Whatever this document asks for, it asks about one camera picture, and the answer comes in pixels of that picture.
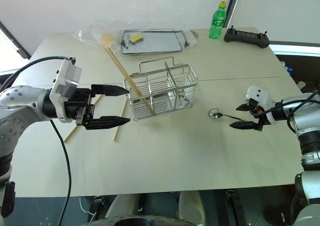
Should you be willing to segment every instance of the floor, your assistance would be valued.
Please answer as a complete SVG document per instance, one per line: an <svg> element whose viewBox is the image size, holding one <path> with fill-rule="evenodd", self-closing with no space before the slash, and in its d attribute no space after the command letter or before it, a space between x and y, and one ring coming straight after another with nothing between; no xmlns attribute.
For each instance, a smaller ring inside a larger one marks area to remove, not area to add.
<svg viewBox="0 0 320 226"><path fill-rule="evenodd" d="M237 189L236 192L242 200L246 224L249 226L284 225L281 222L270 224L264 217L272 214L281 221L281 212L286 215L286 210L289 210L291 191L291 186ZM232 209L228 207L225 190L204 190L200 191L200 194L205 208L207 226L236 226ZM176 217L177 195L176 192L146 194L144 214ZM105 211L114 198L115 196L106 197ZM65 198L16 198L13 213L5 219L6 225L56 225L64 200ZM93 197L82 198L82 206L85 210L89 210L92 200ZM80 225L90 218L91 216L82 212L79 198L70 198L63 225Z"/></svg>
<svg viewBox="0 0 320 226"><path fill-rule="evenodd" d="M292 55L277 55L276 57L293 69L291 77L296 83L305 82L305 86L301 88L303 93L319 90L320 57Z"/></svg>

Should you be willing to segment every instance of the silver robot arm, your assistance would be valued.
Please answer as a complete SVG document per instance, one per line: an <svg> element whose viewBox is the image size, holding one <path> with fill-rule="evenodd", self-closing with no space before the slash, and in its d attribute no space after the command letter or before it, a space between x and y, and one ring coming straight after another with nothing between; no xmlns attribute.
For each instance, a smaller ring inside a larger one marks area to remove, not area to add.
<svg viewBox="0 0 320 226"><path fill-rule="evenodd" d="M235 122L230 125L233 128L262 131L264 125L276 121L293 123L304 168L295 177L296 193L308 204L297 216L294 226L320 225L320 96L304 93L275 102L263 89L250 86L244 101L237 110L249 111L258 123Z"/></svg>
<svg viewBox="0 0 320 226"><path fill-rule="evenodd" d="M64 60L51 90L30 86L15 86L0 93L0 226L14 208L14 182L10 182L11 160L22 133L35 122L58 118L61 122L76 121L87 130L108 129L123 125L128 118L103 116L93 119L96 94L118 96L127 90L111 85L91 85L77 88L81 69L75 60Z"/></svg>

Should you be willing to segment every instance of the bottle cap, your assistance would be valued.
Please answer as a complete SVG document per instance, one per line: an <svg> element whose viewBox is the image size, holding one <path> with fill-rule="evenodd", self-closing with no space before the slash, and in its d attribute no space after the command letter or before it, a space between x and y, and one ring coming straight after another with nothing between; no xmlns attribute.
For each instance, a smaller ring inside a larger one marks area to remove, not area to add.
<svg viewBox="0 0 320 226"><path fill-rule="evenodd" d="M219 7L226 8L227 4L226 2L220 2Z"/></svg>

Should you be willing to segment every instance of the plastic bottle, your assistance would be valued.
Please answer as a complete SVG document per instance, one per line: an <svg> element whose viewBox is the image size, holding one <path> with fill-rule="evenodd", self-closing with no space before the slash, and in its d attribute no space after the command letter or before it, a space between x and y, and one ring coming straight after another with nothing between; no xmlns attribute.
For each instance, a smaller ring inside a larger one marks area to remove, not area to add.
<svg viewBox="0 0 320 226"><path fill-rule="evenodd" d="M218 39L221 35L221 29L226 20L226 2L220 2L218 10L212 16L209 38Z"/></svg>
<svg viewBox="0 0 320 226"><path fill-rule="evenodd" d="M291 67L287 67L286 62L284 62L284 61L280 61L280 62L283 65L283 67L286 69L286 71L291 75L291 73L294 71L294 69Z"/></svg>

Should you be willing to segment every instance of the wooden stick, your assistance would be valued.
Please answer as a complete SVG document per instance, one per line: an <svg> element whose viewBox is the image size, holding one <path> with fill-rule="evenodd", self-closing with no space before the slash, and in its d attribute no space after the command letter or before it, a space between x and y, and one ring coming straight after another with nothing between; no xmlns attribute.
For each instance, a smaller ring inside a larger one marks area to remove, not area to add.
<svg viewBox="0 0 320 226"><path fill-rule="evenodd" d="M123 106L122 106L122 110L121 110L120 117L123 117L123 116L124 116L124 114L125 114L125 112L126 112L126 109L127 109L127 104L128 104L128 98L126 97L126 98L125 98L125 101L124 101L124 104L123 104ZM112 141L116 141L116 139L117 139L117 137L118 137L119 129L120 129L119 126L115 128L115 133L114 133L114 135L113 135Z"/></svg>
<svg viewBox="0 0 320 226"><path fill-rule="evenodd" d="M95 102L93 102L94 105L96 105L100 99L102 98L102 96L104 95L100 95ZM77 129L79 128L79 126L74 126L74 128L70 131L70 133L68 133L68 135L65 137L65 139L63 140L64 143L66 143L70 138L71 136L74 134L75 131L77 131Z"/></svg>
<svg viewBox="0 0 320 226"><path fill-rule="evenodd" d="M142 97L142 93L139 90L139 88L137 87L137 85L135 84L135 82L132 80L131 76L128 74L128 72L125 70L125 68L123 67L123 65L121 64L121 62L118 60L118 58L115 56L114 52L109 48L109 47L105 47L106 51L108 52L108 54L110 55L111 59L113 60L113 62L115 63L115 65L118 67L118 69L120 70L120 72L123 74L124 78L128 81L128 83L131 85L131 87L133 88L133 90L135 91L136 95L138 97ZM145 98L141 98L140 99L141 102L144 103L144 105L149 109L149 112L154 115L154 111L151 108L151 106L149 105L149 103L147 102L147 100Z"/></svg>

